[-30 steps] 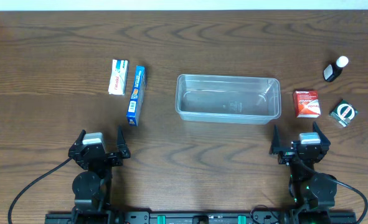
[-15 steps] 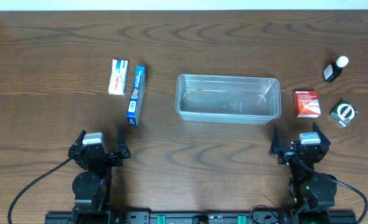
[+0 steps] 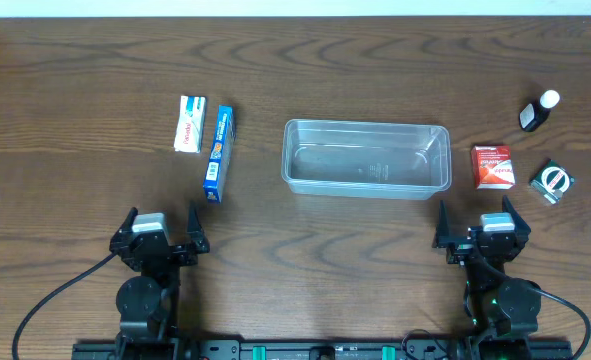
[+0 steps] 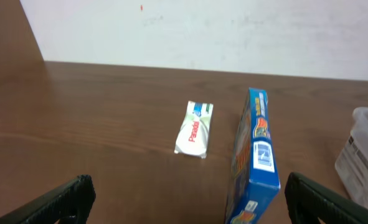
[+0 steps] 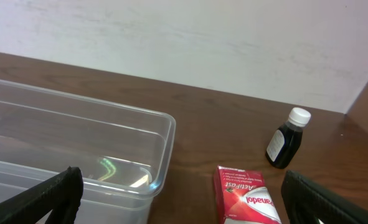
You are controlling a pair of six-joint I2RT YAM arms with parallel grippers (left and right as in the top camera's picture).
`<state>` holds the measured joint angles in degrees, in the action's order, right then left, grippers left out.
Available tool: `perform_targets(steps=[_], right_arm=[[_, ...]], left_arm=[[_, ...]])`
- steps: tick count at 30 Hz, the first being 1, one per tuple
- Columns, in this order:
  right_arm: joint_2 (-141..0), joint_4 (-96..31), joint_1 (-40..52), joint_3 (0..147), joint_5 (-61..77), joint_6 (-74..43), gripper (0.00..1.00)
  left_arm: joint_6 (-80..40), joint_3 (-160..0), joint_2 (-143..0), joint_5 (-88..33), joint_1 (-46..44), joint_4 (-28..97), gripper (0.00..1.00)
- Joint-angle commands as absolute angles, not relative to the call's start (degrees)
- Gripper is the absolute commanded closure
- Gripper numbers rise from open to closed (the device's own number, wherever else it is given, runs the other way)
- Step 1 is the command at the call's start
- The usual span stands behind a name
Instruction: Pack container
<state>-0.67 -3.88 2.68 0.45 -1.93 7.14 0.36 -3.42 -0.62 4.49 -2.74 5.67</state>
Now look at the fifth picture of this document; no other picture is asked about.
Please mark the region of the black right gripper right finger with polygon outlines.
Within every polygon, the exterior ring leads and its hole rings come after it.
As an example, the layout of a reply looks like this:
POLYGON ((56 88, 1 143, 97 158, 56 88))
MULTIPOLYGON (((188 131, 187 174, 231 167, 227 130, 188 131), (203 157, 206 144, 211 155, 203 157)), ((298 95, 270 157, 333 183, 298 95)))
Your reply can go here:
POLYGON ((281 196, 290 223, 368 224, 368 211, 288 170, 281 196))

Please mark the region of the clear plastic container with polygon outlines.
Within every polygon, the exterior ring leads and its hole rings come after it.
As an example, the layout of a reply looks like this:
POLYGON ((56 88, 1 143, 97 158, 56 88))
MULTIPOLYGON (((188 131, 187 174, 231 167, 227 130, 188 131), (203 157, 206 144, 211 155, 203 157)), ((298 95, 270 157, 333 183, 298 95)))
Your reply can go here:
POLYGON ((146 223, 175 130, 166 113, 0 80, 0 203, 78 167, 77 223, 146 223))

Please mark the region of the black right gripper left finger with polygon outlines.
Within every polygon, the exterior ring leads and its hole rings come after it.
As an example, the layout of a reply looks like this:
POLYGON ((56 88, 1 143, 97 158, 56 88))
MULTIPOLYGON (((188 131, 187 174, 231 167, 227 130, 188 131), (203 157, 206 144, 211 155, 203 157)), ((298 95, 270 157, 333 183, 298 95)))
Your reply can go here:
POLYGON ((48 224, 73 224, 83 195, 79 167, 65 171, 0 203, 0 224, 33 224, 48 216, 48 224))

